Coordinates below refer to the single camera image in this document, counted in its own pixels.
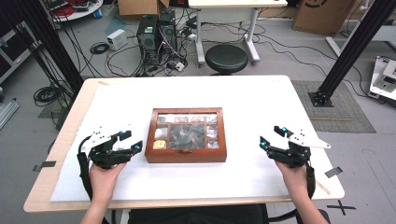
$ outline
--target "stool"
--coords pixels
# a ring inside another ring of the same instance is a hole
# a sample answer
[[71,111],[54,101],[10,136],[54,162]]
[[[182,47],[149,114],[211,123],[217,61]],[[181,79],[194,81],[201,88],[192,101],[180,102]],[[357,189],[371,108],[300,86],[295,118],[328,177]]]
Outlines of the stool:
[[209,49],[205,61],[211,69],[218,72],[212,76],[228,76],[244,69],[248,64],[248,56],[237,46],[223,44]]

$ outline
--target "computer tower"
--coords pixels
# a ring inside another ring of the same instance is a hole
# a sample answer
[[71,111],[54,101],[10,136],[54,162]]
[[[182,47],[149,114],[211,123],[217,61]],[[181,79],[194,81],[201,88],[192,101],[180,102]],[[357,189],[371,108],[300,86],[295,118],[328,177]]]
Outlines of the computer tower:
[[158,16],[144,15],[139,22],[136,35],[143,64],[160,64],[162,48],[160,48],[161,41],[158,37]]
[[163,11],[159,18],[159,35],[163,43],[164,49],[172,48],[177,51],[177,39],[176,39],[176,18],[175,11],[166,9]]

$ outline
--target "white tabletop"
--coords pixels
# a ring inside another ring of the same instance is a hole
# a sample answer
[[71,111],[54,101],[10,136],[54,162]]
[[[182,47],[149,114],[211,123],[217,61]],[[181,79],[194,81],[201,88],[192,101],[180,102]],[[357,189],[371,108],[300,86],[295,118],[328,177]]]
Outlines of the white tabletop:
[[189,0],[193,8],[203,7],[285,7],[286,0]]
[[[274,126],[303,129],[317,136],[286,76],[125,78],[100,86],[82,121],[52,194],[53,203],[87,202],[76,159],[77,146],[95,127],[133,124],[133,139],[146,145],[152,108],[222,107],[228,157],[220,163],[147,163],[144,151],[121,172],[110,207],[181,206],[288,201],[281,173],[259,148],[259,137],[273,145],[287,142]],[[332,165],[322,148],[311,148],[317,180],[314,199],[344,197],[337,178],[324,173]]]

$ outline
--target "person's hand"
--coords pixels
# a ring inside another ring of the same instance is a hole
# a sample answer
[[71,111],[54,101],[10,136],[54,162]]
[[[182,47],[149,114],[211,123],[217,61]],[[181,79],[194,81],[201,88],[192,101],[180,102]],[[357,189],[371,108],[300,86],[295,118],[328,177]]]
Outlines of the person's hand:
[[104,170],[95,164],[92,165],[90,170],[92,201],[90,208],[87,210],[80,223],[102,223],[102,219],[113,198],[113,191],[117,184],[117,178],[125,165],[126,163],[122,163],[109,170]]
[[92,203],[105,204],[108,206],[113,198],[113,191],[117,184],[117,178],[126,163],[121,163],[109,170],[102,169],[95,164],[90,170],[92,184]]
[[295,200],[300,196],[308,198],[305,166],[289,168],[282,162],[275,161],[275,163],[283,175],[283,181],[285,181],[291,199]]

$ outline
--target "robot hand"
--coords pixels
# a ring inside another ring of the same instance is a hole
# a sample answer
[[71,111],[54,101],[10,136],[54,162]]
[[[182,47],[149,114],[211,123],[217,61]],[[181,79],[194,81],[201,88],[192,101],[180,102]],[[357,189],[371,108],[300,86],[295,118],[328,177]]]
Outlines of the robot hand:
[[260,136],[260,148],[267,152],[267,156],[275,161],[280,161],[289,167],[303,166],[311,156],[310,147],[330,148],[331,146],[318,138],[308,138],[303,132],[294,134],[286,128],[274,127],[274,132],[288,138],[288,149],[271,146],[270,142]]
[[142,151],[142,141],[131,145],[130,148],[113,149],[116,142],[123,141],[131,136],[131,131],[111,134],[104,129],[100,129],[84,139],[80,147],[90,149],[88,157],[95,165],[103,169],[110,169],[113,165],[130,161],[132,156]]

